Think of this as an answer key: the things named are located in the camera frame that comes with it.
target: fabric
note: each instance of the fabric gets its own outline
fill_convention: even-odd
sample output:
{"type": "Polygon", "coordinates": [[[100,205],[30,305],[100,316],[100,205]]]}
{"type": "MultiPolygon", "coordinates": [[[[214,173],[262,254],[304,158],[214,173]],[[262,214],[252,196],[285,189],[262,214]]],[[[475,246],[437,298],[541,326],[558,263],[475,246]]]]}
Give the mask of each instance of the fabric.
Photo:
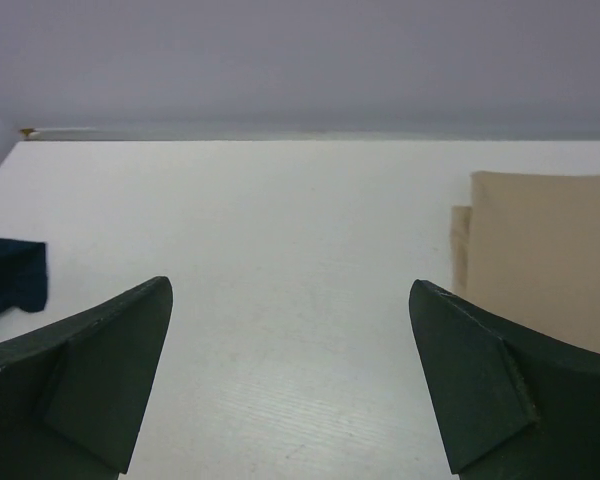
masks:
{"type": "Polygon", "coordinates": [[[46,244],[0,238],[0,313],[42,311],[47,296],[46,244]]]}
{"type": "Polygon", "coordinates": [[[478,172],[452,217],[459,295],[600,353],[600,176],[478,172]]]}

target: dark blue cloth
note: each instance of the dark blue cloth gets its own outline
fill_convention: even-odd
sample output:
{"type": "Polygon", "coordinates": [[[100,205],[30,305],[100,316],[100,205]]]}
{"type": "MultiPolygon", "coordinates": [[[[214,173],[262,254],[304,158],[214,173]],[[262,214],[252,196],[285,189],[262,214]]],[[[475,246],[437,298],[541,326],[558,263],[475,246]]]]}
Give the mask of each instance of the dark blue cloth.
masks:
{"type": "Polygon", "coordinates": [[[47,296],[46,244],[0,238],[0,313],[12,307],[40,312],[47,296]]]}

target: cloth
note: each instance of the cloth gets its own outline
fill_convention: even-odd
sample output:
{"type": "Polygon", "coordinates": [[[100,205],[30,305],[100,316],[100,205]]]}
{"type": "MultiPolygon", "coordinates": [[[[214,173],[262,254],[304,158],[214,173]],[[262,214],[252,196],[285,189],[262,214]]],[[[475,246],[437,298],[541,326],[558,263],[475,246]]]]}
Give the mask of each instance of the cloth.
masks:
{"type": "Polygon", "coordinates": [[[45,243],[0,238],[0,313],[44,310],[48,297],[45,243]]]}
{"type": "Polygon", "coordinates": [[[451,245],[459,295],[600,353],[600,176],[475,173],[451,245]]]}

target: beige cloth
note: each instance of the beige cloth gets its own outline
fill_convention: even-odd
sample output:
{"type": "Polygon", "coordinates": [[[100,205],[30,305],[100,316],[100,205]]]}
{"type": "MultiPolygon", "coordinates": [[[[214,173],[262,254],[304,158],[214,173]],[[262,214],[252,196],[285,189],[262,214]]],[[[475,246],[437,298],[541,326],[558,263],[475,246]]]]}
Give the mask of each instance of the beige cloth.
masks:
{"type": "Polygon", "coordinates": [[[479,172],[454,207],[454,289],[546,335],[600,353],[600,176],[479,172]]]}

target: white table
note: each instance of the white table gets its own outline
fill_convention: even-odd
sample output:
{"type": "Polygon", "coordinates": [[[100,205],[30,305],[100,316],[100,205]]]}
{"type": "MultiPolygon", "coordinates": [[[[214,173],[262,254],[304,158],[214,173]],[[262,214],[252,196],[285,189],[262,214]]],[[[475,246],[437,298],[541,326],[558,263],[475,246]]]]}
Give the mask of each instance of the white table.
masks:
{"type": "Polygon", "coordinates": [[[48,242],[50,299],[0,341],[168,275],[128,478],[451,478],[407,302],[480,169],[600,173],[600,143],[21,143],[0,237],[48,242]]]}

